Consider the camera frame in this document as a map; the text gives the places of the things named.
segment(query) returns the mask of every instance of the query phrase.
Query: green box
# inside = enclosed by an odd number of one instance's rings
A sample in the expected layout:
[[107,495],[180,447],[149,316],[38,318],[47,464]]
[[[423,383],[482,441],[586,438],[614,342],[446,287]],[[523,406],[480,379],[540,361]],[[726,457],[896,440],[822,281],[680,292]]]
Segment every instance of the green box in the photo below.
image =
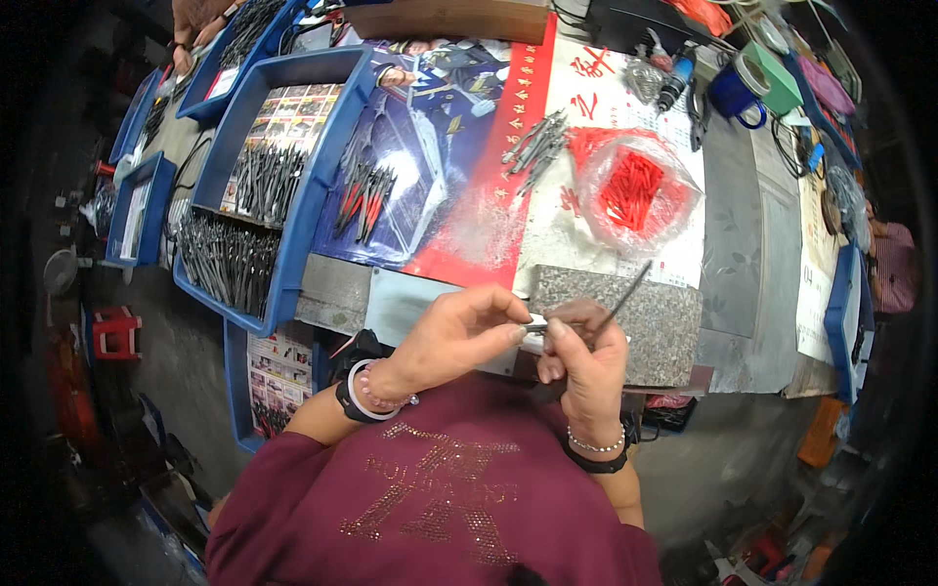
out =
[[742,53],[762,66],[765,78],[770,84],[771,89],[763,97],[766,108],[783,115],[805,103],[801,99],[798,82],[773,53],[754,40],[746,45]]

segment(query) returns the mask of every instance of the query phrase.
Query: white bangle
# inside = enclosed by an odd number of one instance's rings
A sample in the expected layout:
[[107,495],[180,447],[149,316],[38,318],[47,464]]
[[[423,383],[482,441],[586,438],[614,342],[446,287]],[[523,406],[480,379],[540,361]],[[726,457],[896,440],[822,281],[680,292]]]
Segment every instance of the white bangle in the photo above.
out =
[[362,369],[362,367],[364,367],[365,365],[370,364],[370,363],[372,363],[372,362],[375,362],[375,359],[374,359],[374,358],[368,358],[368,359],[366,359],[366,360],[360,360],[360,361],[356,362],[356,364],[352,367],[351,370],[349,370],[349,380],[348,380],[348,385],[349,385],[349,398],[350,398],[350,399],[352,400],[352,402],[355,404],[356,408],[358,408],[358,410],[361,411],[363,414],[365,414],[367,417],[370,417],[371,419],[377,419],[378,421],[386,421],[387,419],[390,419],[390,418],[393,417],[394,415],[400,413],[400,412],[401,412],[401,408],[398,407],[397,409],[395,409],[395,410],[392,411],[391,413],[372,413],[371,411],[365,409],[365,408],[362,406],[362,404],[358,401],[358,397],[356,397],[356,393],[355,393],[355,384],[354,384],[355,375],[358,373],[359,370]]
[[617,450],[622,447],[622,445],[626,442],[626,426],[622,425],[621,422],[619,423],[619,426],[622,427],[622,435],[619,436],[619,441],[616,442],[615,445],[610,445],[609,447],[595,447],[589,443],[581,442],[580,440],[573,437],[573,431],[570,430],[570,426],[567,426],[567,437],[571,442],[573,442],[574,445],[584,450],[590,452],[612,452],[613,450]]

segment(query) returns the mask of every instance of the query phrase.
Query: pink beaded bracelet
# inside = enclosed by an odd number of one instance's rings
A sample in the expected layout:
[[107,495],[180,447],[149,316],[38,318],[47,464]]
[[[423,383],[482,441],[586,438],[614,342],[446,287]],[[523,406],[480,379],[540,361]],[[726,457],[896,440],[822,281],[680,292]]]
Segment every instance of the pink beaded bracelet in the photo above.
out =
[[385,360],[385,359],[378,358],[377,360],[372,360],[368,364],[365,365],[364,374],[361,377],[361,379],[358,380],[358,382],[361,384],[361,394],[364,395],[368,399],[368,401],[371,403],[371,405],[373,405],[374,407],[378,409],[385,409],[388,411],[394,411],[395,409],[399,409],[400,407],[403,407],[404,405],[407,405],[408,403],[411,405],[417,405],[420,402],[420,399],[417,398],[416,395],[411,395],[410,397],[402,399],[402,400],[392,401],[392,400],[387,400],[385,398],[377,398],[376,396],[371,394],[371,390],[368,388],[368,377],[369,377],[369,374],[371,373],[371,367],[373,367],[378,362],[381,362],[382,360]]

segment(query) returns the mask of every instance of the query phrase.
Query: silver chain bracelet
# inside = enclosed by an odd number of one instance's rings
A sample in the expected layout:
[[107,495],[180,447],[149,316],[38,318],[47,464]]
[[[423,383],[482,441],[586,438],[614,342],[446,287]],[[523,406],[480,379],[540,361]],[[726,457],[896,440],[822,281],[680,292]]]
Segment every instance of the silver chain bracelet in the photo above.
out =
[[588,450],[590,452],[612,452],[613,450],[617,450],[622,447],[622,445],[626,442],[626,426],[622,425],[621,423],[619,426],[622,427],[622,435],[619,436],[619,441],[616,442],[615,445],[611,445],[609,447],[595,447],[589,443],[581,442],[580,440],[573,437],[573,431],[570,430],[570,426],[567,426],[567,437],[571,442],[573,442],[574,445],[584,450]]

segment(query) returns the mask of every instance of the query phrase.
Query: blue mug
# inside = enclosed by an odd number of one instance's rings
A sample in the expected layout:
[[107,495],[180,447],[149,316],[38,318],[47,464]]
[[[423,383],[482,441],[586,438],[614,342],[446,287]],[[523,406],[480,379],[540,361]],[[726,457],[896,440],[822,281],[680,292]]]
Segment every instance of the blue mug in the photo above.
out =
[[[765,78],[762,66],[740,53],[713,78],[707,87],[707,95],[714,109],[724,118],[735,117],[739,124],[755,130],[765,125],[767,115],[761,98],[768,94],[768,90],[769,82]],[[755,126],[746,122],[741,115],[752,105],[755,105],[761,114]]]

